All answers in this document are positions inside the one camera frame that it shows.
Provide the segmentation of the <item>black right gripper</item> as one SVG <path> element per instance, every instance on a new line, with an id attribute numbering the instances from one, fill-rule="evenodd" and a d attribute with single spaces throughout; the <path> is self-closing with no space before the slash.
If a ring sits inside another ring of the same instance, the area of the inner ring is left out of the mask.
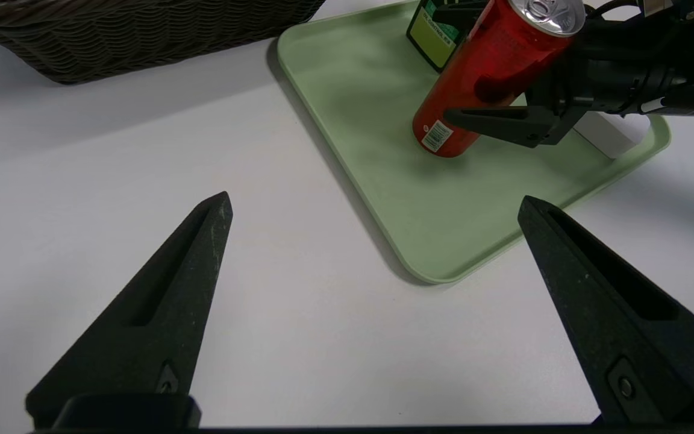
<path id="1" fill-rule="evenodd" d="M 437 22 L 471 30 L 490 1 L 445 1 Z M 641 115 L 642 107 L 686 84 L 686 75 L 663 61 L 593 58 L 581 46 L 568 49 L 527 90 L 528 106 L 449 108 L 444 121 L 493 139 L 537 148 L 558 145 L 606 124 L 598 120 Z"/>

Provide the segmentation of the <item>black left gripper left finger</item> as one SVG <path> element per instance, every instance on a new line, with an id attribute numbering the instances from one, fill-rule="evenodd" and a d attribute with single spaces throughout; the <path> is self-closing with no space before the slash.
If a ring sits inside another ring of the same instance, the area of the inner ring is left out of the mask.
<path id="1" fill-rule="evenodd" d="M 195 429 L 190 395 L 233 209 L 201 201 L 25 399 L 37 429 Z"/>

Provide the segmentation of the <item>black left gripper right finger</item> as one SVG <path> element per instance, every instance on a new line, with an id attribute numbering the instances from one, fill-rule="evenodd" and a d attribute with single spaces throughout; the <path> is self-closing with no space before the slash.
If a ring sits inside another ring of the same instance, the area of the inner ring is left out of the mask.
<path id="1" fill-rule="evenodd" d="M 694 426 L 694 314 L 562 209 L 525 196 L 520 230 L 602 426 Z"/>

